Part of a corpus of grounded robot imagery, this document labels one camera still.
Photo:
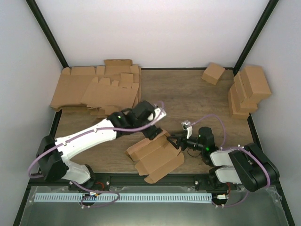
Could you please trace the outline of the brown cardboard box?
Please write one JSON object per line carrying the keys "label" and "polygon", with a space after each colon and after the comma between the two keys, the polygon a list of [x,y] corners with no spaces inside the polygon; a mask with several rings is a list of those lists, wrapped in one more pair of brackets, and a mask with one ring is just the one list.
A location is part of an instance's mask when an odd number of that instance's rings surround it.
{"label": "brown cardboard box", "polygon": [[153,140],[145,138],[125,151],[148,184],[157,183],[184,163],[184,154],[167,140],[168,136],[163,130]]}

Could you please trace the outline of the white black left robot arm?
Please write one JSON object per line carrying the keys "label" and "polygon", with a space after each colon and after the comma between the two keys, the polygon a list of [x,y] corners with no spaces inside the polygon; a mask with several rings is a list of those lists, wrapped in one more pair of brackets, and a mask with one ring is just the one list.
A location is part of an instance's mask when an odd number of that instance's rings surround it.
{"label": "white black left robot arm", "polygon": [[87,164],[74,163],[71,159],[98,144],[136,132],[142,132],[147,139],[153,140],[162,132],[155,123],[165,116],[163,107],[142,101],[134,108],[113,112],[96,125],[75,134],[59,138],[48,135],[42,139],[33,161],[33,164],[39,165],[41,173],[29,176],[44,178],[46,182],[65,179],[91,190],[96,185],[92,168]]}

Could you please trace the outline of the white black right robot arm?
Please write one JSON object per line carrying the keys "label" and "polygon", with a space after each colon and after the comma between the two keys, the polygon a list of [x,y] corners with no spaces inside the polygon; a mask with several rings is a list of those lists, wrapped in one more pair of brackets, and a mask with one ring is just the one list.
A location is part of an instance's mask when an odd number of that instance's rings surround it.
{"label": "white black right robot arm", "polygon": [[255,143],[223,149],[215,143],[212,129],[201,127],[198,136],[191,135],[191,127],[185,134],[171,135],[166,139],[176,149],[199,151],[202,161],[212,167],[209,184],[221,189],[226,183],[244,186],[249,192],[269,187],[277,181],[280,173],[277,167]]}

